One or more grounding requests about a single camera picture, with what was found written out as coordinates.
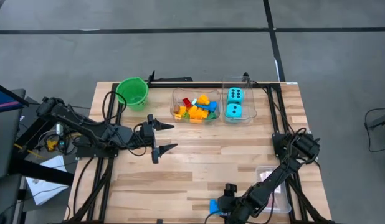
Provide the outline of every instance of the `computer screen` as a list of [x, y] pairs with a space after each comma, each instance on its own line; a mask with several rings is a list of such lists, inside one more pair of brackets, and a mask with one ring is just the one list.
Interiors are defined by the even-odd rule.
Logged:
[[0, 85], [0, 112], [19, 109], [24, 105], [29, 106], [26, 100]]

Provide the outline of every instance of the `blue dice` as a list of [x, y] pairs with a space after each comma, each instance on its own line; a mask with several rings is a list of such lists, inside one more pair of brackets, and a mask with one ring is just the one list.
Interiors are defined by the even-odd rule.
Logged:
[[226, 117], [228, 118], [240, 118], [242, 116], [242, 107], [237, 103], [230, 103], [226, 108]]
[[244, 100], [244, 91], [240, 88], [230, 88], [229, 94], [227, 96], [227, 104], [236, 103], [238, 105], [242, 104]]

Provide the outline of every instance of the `wooden table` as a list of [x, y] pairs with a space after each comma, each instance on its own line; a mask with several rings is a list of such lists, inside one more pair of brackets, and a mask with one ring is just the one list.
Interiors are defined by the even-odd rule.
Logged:
[[[91, 119], [103, 120], [103, 97], [111, 90], [112, 84], [97, 83], [90, 110]], [[308, 128], [298, 85], [281, 83], [281, 87], [288, 122], [295, 130]], [[226, 182], [237, 184], [238, 195], [241, 195], [255, 182], [257, 166], [279, 164], [271, 141], [273, 126], [269, 101], [262, 89], [254, 89], [257, 116], [249, 126], [228, 125], [221, 118], [207, 126], [175, 123], [169, 112], [172, 91], [172, 88], [152, 88], [148, 94], [148, 105], [143, 111], [126, 109], [123, 113], [121, 124], [125, 126], [133, 127], [146, 120], [148, 114], [154, 114], [164, 123], [174, 124], [173, 129], [156, 132], [156, 139], [158, 144], [179, 145], [163, 155], [159, 164], [152, 163], [150, 149], [142, 157], [128, 151], [119, 153], [113, 167], [105, 223], [155, 223], [157, 218], [165, 223], [203, 223], [209, 213], [209, 199], [221, 196]], [[76, 182], [87, 161], [84, 158], [78, 162], [69, 198], [71, 209]], [[93, 160], [83, 175], [77, 208], [82, 206], [92, 190], [96, 163], [97, 159]], [[302, 189], [310, 202], [320, 214], [330, 219], [318, 167], [314, 164], [303, 166], [299, 173]], [[99, 195], [94, 218], [98, 218], [100, 202]], [[294, 208], [299, 218], [298, 206], [294, 204]], [[262, 213], [256, 219], [250, 218], [250, 221], [264, 222], [268, 216], [268, 213]], [[276, 213], [271, 219], [271, 223], [288, 222], [287, 214]], [[213, 216], [208, 223], [223, 223], [223, 220]]]

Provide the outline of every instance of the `green bucket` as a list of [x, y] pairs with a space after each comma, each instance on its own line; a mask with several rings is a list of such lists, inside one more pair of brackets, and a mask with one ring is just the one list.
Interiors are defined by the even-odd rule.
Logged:
[[[141, 78], [128, 78], [119, 83], [116, 92], [122, 95], [127, 107], [132, 110], [142, 110], [147, 104], [148, 85]], [[116, 95], [119, 103], [125, 104], [123, 99]]]

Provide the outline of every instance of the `clear plastic bin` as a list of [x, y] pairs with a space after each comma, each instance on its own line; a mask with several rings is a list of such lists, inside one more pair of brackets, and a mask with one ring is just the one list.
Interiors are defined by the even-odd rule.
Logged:
[[[263, 182], [277, 166], [258, 166], [256, 167], [257, 182]], [[270, 195], [269, 203], [263, 212], [270, 212], [272, 209], [272, 196]], [[285, 189], [285, 182], [282, 182], [280, 186], [274, 192], [274, 213], [288, 213], [291, 210], [291, 205], [287, 200], [287, 190]]]
[[[228, 117], [226, 115], [227, 98], [230, 88], [240, 88], [244, 92], [244, 100], [241, 104], [242, 115], [238, 118]], [[254, 92], [249, 77], [223, 77], [222, 81], [222, 107], [224, 121], [230, 124], [248, 124], [252, 118], [256, 117]]]
[[[173, 108], [176, 105], [184, 106], [183, 99], [187, 98], [191, 103], [194, 99], [198, 99], [202, 94], [205, 94], [209, 101], [216, 101], [217, 107], [215, 111], [213, 112], [216, 115], [215, 119], [185, 119], [180, 118], [179, 116], [176, 116], [173, 113]], [[205, 90], [184, 90], [182, 88], [176, 88], [173, 90], [172, 94], [172, 103], [170, 106], [170, 113], [173, 116], [174, 120], [176, 122], [185, 122], [185, 123], [192, 123], [192, 124], [211, 124], [214, 121], [217, 121], [220, 117], [220, 93], [218, 91], [212, 90], [212, 91], [205, 91]]]

